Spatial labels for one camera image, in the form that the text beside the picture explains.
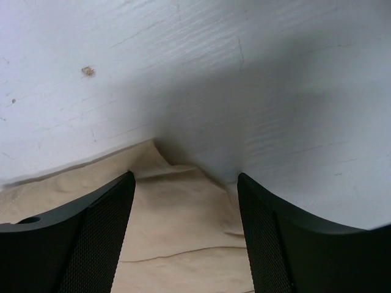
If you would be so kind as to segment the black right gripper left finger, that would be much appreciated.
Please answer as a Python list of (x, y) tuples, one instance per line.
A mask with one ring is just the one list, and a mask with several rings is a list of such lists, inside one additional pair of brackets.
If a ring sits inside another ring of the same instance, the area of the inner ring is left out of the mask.
[(135, 187), (126, 172), (57, 208), (1, 224), (1, 292), (110, 292)]

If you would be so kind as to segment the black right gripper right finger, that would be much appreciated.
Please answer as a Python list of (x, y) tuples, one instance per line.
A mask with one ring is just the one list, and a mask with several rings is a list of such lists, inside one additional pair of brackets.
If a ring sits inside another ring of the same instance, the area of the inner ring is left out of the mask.
[(389, 292), (390, 226), (362, 230), (313, 215), (245, 173), (239, 210), (256, 292)]

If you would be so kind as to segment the beige t-shirt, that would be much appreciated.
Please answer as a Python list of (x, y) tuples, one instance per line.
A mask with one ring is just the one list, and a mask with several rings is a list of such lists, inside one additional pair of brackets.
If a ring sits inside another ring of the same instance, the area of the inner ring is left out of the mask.
[(136, 190), (113, 292), (252, 292), (236, 193), (152, 141), (1, 190), (1, 222), (77, 199), (131, 171)]

